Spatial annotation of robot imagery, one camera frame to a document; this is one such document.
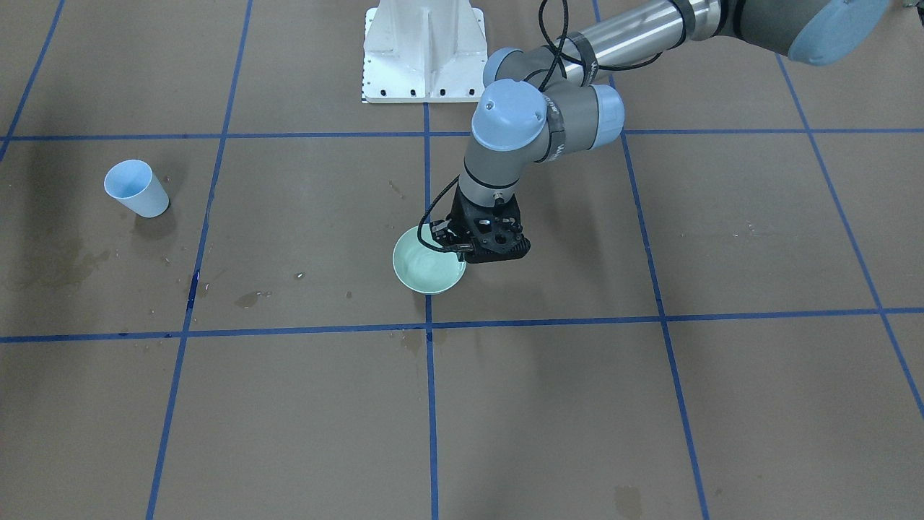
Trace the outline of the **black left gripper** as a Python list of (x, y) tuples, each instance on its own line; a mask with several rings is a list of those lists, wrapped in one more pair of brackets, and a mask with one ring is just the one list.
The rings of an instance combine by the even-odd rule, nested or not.
[(430, 223), (430, 236), (436, 246), (468, 264), (518, 260), (531, 250), (515, 198), (489, 208), (472, 203), (459, 190), (448, 217)]

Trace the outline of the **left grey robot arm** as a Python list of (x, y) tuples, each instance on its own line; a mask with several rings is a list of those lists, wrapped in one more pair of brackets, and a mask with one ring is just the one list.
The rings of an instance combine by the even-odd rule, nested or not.
[(523, 171), (618, 139), (620, 94), (598, 79), (656, 62), (691, 40), (725, 36), (826, 66), (855, 50), (887, 9), (884, 1), (650, 1), (531, 51), (502, 48), (482, 70), (463, 169), (448, 184), (442, 220), (424, 216), (416, 240), (428, 250), (480, 264), (522, 258), (517, 191)]

